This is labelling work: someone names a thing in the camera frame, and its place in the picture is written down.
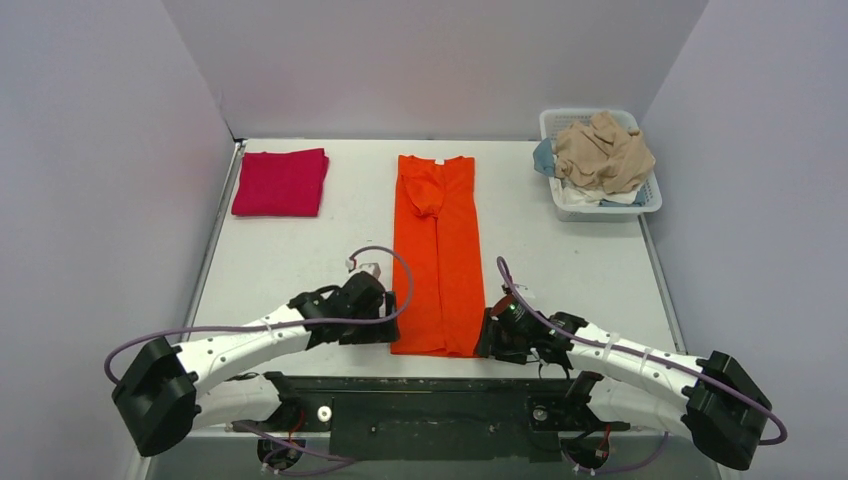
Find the white wall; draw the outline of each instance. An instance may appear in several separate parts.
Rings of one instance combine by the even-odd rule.
[[[846,25],[844,1],[712,0],[642,122],[686,343],[736,356],[789,427],[747,478],[848,478]]]
[[[0,6],[0,478],[122,478],[103,358],[181,324],[232,141],[158,0]]]
[[[237,137],[538,138],[641,118],[706,0],[164,0]]]

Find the screw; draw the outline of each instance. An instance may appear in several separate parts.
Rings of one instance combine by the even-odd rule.
[[[548,411],[541,407],[533,410],[533,419],[537,422],[544,422],[548,419]]]

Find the white cloth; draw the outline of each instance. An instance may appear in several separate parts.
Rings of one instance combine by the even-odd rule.
[[[610,202],[631,204],[636,201],[636,195],[639,185],[635,190],[628,193],[606,193],[602,187],[598,188],[583,188],[571,183],[570,180],[564,178],[561,180],[562,189],[560,191],[560,200],[564,205],[575,207],[597,207],[601,200],[609,200]]]

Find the table surface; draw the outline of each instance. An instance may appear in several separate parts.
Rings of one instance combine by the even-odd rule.
[[[480,228],[486,303],[502,295],[495,258],[535,294],[546,314],[565,311],[633,341],[674,351],[639,222],[563,223],[555,216],[547,178],[532,168],[534,142],[432,140],[251,139],[246,152],[322,147],[330,158],[317,218],[237,218],[230,214],[236,178],[195,326],[242,325],[303,291],[337,284],[345,259],[363,245],[392,246],[398,155],[475,157],[474,200]],[[391,259],[368,252],[391,285]],[[391,355],[388,345],[321,345],[286,355],[255,371],[289,375],[381,377],[535,377],[535,365],[488,359]],[[548,368],[543,376],[561,376]]]

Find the cable tie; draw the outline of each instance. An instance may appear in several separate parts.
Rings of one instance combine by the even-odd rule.
[[[645,354],[642,355],[642,363],[639,365],[639,378],[642,380],[642,387],[646,392],[650,392],[651,390],[648,388],[648,385],[645,383],[645,376],[642,372],[645,370],[645,365],[648,363],[648,356],[653,352],[654,349],[651,347],[645,347]]]
[[[274,329],[271,327],[271,322],[265,320],[264,318],[259,320],[260,322],[265,324],[265,328],[268,329],[268,335],[271,335],[271,344],[277,344],[277,337],[274,335]]]
[[[536,350],[536,347],[530,347],[530,353],[533,355],[533,358],[539,361],[539,365],[548,365],[548,362],[542,360],[542,357],[539,356],[539,351]]]
[[[609,358],[610,352],[612,352],[612,346],[619,340],[621,340],[621,335],[618,332],[610,332],[609,341],[607,341],[607,345],[604,347],[604,355],[601,357],[601,361],[604,363],[604,374],[608,377],[610,374],[607,359]]]
[[[619,334],[618,332],[610,332],[610,339],[607,342],[607,346],[604,347],[604,356],[601,357],[601,360],[603,360],[604,363],[606,363],[607,359],[609,358],[609,353],[612,351],[612,346],[619,340],[621,340],[621,334]]]

